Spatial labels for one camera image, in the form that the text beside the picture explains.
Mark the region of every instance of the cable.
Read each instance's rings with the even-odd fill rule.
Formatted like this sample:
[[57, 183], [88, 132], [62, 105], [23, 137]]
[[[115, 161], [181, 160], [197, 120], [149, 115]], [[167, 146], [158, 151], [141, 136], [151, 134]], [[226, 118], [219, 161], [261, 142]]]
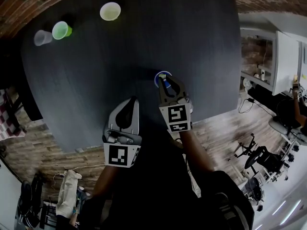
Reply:
[[54, 180], [54, 177], [56, 177], [57, 174], [61, 174], [61, 173], [56, 173], [54, 176], [53, 176], [53, 181], [54, 181], [54, 184], [51, 186], [53, 190], [56, 191], [56, 189], [54, 188], [54, 186], [56, 185], [56, 181]]
[[58, 197], [58, 196], [54, 196], [54, 195], [59, 195], [59, 194], [48, 195], [48, 197]]
[[265, 110], [262, 106], [260, 106], [259, 104], [257, 104], [256, 102], [254, 102], [258, 107], [262, 108], [267, 114], [271, 115], [272, 117], [274, 117], [272, 114], [270, 114], [267, 110]]
[[251, 110], [251, 108], [253, 107], [253, 105], [254, 105], [254, 103], [253, 103], [253, 104], [251, 105], [251, 107], [250, 107], [248, 110], [246, 110], [246, 111], [244, 111], [244, 112], [241, 112], [241, 109], [242, 109], [242, 107], [243, 107], [245, 101], [248, 101], [248, 99], [245, 99], [245, 100], [243, 101], [241, 107], [238, 109], [238, 112], [239, 112], [240, 114], [242, 114], [242, 113], [248, 113], [248, 112]]
[[[79, 168], [95, 167], [95, 166], [101, 166], [101, 165], [106, 165], [106, 164], [105, 164], [105, 163], [102, 163], [102, 164], [96, 164], [96, 165], [79, 166], [79, 167], [76, 167], [76, 168], [71, 169], [71, 170], [73, 171], [73, 170], [76, 170], [76, 169], [79, 169]], [[62, 173], [56, 173], [56, 174], [54, 174], [54, 176], [53, 176], [54, 184], [53, 184], [51, 187], [52, 187], [52, 189], [55, 190], [55, 191], [56, 191], [56, 189], [54, 188], [54, 186], [56, 185], [56, 181], [54, 180], [54, 177], [55, 177], [57, 174], [62, 174]]]
[[265, 46], [265, 54], [264, 54], [264, 57], [263, 57], [263, 62], [262, 62], [262, 66], [264, 67], [264, 59], [265, 59], [265, 56], [267, 54], [267, 50], [268, 50], [268, 40], [267, 40], [267, 45]]
[[100, 166], [100, 165], [106, 165], [106, 164], [102, 163], [102, 164], [96, 164], [96, 165], [80, 166], [80, 167], [77, 167], [77, 168], [74, 168], [74, 169], [71, 169], [71, 170], [73, 171], [73, 170], [76, 170], [76, 169], [79, 169], [79, 168], [95, 167], [95, 166]]

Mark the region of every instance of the power cord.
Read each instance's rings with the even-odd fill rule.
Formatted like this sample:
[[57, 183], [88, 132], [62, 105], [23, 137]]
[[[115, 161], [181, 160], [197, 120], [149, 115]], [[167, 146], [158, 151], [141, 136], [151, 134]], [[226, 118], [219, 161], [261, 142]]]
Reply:
[[263, 67], [264, 67], [265, 56], [267, 55], [267, 50], [268, 50], [268, 40], [267, 40], [267, 43], [266, 43], [266, 46], [265, 46], [265, 54], [264, 54], [263, 62], [262, 62], [262, 66], [263, 66]]
[[[251, 105], [251, 107], [250, 107], [248, 110], [246, 110], [246, 111], [244, 111], [244, 112], [241, 112], [241, 109], [242, 109], [242, 107], [243, 107], [245, 101], [251, 102], [252, 105]], [[248, 112], [251, 110], [251, 108], [253, 107], [254, 104], [256, 104], [258, 107], [262, 108], [267, 114], [269, 114], [269, 115], [271, 115], [272, 117], [274, 117], [274, 116], [273, 116], [272, 114], [270, 114], [267, 110], [265, 110], [262, 106], [260, 106], [258, 103], [256, 103], [255, 100], [252, 99], [252, 98], [245, 99], [245, 100], [243, 101], [241, 107], [238, 109], [238, 112], [239, 112], [240, 114], [242, 114], [242, 113], [248, 113]]]
[[[95, 166], [101, 166], [101, 165], [106, 165], [106, 164], [105, 164], [105, 163], [102, 163], [102, 164], [96, 164], [96, 165], [79, 166], [79, 167], [73, 168], [73, 169], [71, 169], [71, 170], [76, 170], [76, 169], [79, 169], [79, 168], [95, 167]], [[55, 176], [58, 175], [58, 174], [59, 174], [59, 175], [63, 175], [63, 173], [56, 173], [56, 174], [54, 174], [54, 176], [53, 176], [53, 178], [52, 178], [54, 184], [51, 185], [51, 187], [52, 187], [53, 190], [55, 190], [55, 191], [56, 191], [56, 189], [54, 188], [54, 186], [56, 185], [56, 181], [54, 180], [54, 178], [55, 178]], [[57, 197], [57, 196], [54, 196], [54, 195], [58, 195], [58, 194], [49, 195], [49, 197]]]
[[271, 115], [272, 117], [274, 117], [272, 114], [270, 114], [267, 110], [265, 110], [262, 106], [260, 106], [259, 104], [257, 104], [256, 102], [254, 102], [258, 107], [262, 108], [267, 114]]
[[[251, 105], [250, 109], [248, 109], [248, 110], [246, 110], [246, 111], [241, 112], [241, 109], [242, 109], [242, 107], [243, 107], [243, 105], [244, 105], [244, 102], [245, 102], [245, 101], [249, 101], [249, 102], [251, 102], [251, 103], [252, 103], [252, 105]], [[251, 108], [253, 107], [253, 105], [254, 105], [254, 102], [253, 102], [253, 101], [254, 101], [254, 100], [253, 100], [253, 99], [251, 99], [251, 98], [245, 99], [245, 100], [243, 101], [243, 103], [242, 103], [241, 107], [238, 109], [238, 112], [239, 112], [240, 114], [242, 114], [242, 113], [248, 113], [248, 112], [251, 110]]]

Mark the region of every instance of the clear cup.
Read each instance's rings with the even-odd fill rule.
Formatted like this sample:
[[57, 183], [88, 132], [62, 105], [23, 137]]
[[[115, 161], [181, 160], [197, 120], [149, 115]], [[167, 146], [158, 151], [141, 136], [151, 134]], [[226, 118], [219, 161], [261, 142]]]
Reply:
[[105, 21], [113, 21], [116, 20], [121, 12], [121, 8], [118, 3], [108, 2], [100, 9], [100, 16]]
[[43, 44], [48, 44], [52, 41], [52, 33], [46, 32], [44, 30], [39, 30], [35, 33], [34, 44], [36, 46], [42, 46]]

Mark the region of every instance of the plastic cup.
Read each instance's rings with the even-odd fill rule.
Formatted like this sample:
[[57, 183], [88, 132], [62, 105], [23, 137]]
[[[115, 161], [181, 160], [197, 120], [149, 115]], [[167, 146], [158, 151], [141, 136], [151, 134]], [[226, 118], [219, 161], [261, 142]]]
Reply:
[[54, 39], [60, 40], [66, 36], [70, 36], [72, 33], [72, 28], [67, 25], [65, 21], [60, 21], [56, 23], [52, 29], [52, 36]]
[[[170, 72], [168, 72], [168, 71], [160, 71], [160, 72], [158, 72], [156, 75], [155, 75], [155, 77], [154, 77], [154, 84], [155, 84], [155, 86], [157, 87], [157, 88], [159, 88], [159, 75], [160, 74], [165, 74], [165, 75], [171, 75], [172, 76], [172, 74], [170, 73]], [[165, 83], [165, 86], [167, 87], [167, 88], [169, 88], [171, 85], [168, 83], [168, 81], [166, 81], [165, 79], [164, 79], [164, 83]]]
[[42, 46], [43, 44], [48, 44], [52, 41], [52, 33], [43, 30], [37, 31], [34, 36], [35, 46]]
[[105, 21], [116, 20], [121, 12], [120, 6], [115, 2], [108, 2], [100, 9], [100, 17]]

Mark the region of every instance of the desk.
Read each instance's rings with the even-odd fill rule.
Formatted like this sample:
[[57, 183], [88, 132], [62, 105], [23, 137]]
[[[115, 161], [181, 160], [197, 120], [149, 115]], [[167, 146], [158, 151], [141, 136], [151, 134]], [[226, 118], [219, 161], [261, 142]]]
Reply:
[[[100, 18], [116, 1], [115, 21]], [[72, 35], [36, 47], [39, 29], [65, 20]], [[63, 0], [23, 30], [21, 55], [44, 121], [64, 151], [102, 144], [109, 113], [136, 95], [140, 126], [159, 111], [157, 71], [182, 80], [193, 101], [192, 121], [237, 106], [241, 41], [235, 0]]]

